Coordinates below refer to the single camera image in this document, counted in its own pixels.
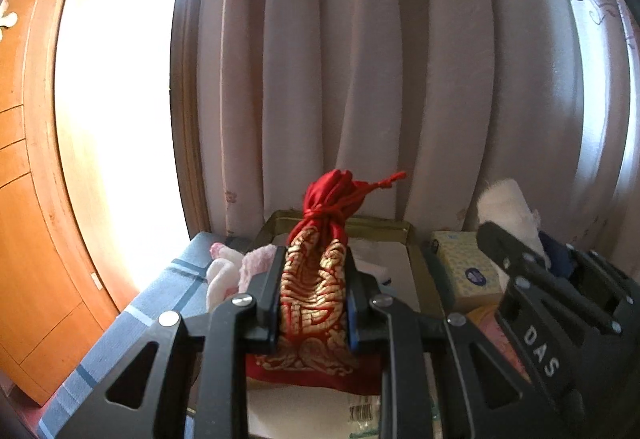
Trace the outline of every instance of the white cloth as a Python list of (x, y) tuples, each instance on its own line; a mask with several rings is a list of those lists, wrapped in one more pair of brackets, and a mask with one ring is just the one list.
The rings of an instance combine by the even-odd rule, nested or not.
[(228, 296), (238, 292), (240, 266), (227, 259), (216, 259), (207, 270), (207, 281), (206, 308), (210, 313)]
[[(547, 269), (551, 267), (551, 261), (546, 256), (538, 236), (540, 219), (537, 214), (529, 210), (518, 183), (513, 179), (498, 181), (480, 194), (478, 222), (482, 224), (488, 221), (506, 229), (520, 242), (543, 257)], [(509, 283), (509, 275), (495, 262), (492, 264), (500, 277), (500, 287), (505, 291)]]

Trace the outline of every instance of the label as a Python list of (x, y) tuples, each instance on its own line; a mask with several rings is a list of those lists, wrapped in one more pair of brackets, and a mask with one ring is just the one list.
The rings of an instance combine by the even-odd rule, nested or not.
[(470, 267), (465, 271), (466, 279), (475, 285), (486, 285), (486, 278), (476, 267)]
[(529, 326), (523, 338), (524, 342), (532, 348), (533, 356), (538, 360), (538, 364), (545, 372), (546, 377), (554, 377), (560, 368), (560, 361), (551, 353), (547, 354), (548, 346), (546, 342), (541, 343), (538, 340), (538, 331), (536, 328)]
[(366, 423), (375, 421), (376, 428), (380, 419), (380, 396), (349, 395), (349, 422)]

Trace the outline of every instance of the blue checkered cushion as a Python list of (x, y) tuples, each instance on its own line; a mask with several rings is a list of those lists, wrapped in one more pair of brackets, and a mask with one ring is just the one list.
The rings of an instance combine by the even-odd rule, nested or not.
[[(180, 258), (172, 260), (160, 276), (133, 299), (65, 380), (38, 424), (40, 439), (56, 436), (91, 389), (161, 313), (174, 310), (190, 317), (205, 312), (205, 275), (211, 263), (209, 248), (214, 242), (225, 242), (243, 252), (250, 244), (247, 239), (231, 237), (225, 241), (204, 231), (196, 235)], [(185, 437), (193, 436), (192, 421), (188, 418)]]

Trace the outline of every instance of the orange wooden cabinet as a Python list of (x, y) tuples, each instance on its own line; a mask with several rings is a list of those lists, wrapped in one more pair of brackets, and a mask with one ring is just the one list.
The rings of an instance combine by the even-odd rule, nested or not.
[(43, 404), (113, 322), (62, 174), (53, 75), (64, 0), (8, 0), (0, 40), (0, 369)]

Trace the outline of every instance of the drawstring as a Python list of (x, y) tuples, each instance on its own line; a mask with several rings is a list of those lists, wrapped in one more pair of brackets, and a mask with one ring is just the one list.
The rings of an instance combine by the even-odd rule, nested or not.
[(378, 188), (382, 190), (391, 188), (395, 181), (404, 179), (405, 177), (405, 172), (396, 172), (395, 174), (382, 181), (378, 181), (377, 183), (364, 183), (356, 186), (356, 190), (354, 190), (349, 195), (338, 199), (332, 205), (317, 204), (312, 208), (306, 209), (303, 213), (303, 219), (296, 225), (295, 228), (293, 228), (292, 232), (289, 234), (287, 245), (291, 244), (293, 238), (295, 238), (300, 230), (312, 220), (320, 220), (321, 228), (318, 229), (320, 230), (322, 239), (324, 239), (326, 236), (326, 230), (328, 229), (329, 222), (331, 222), (331, 220), (333, 220), (340, 226), (344, 226), (345, 219), (344, 214), (342, 213), (343, 209), (362, 202), (368, 194), (370, 194), (374, 190), (377, 190)]

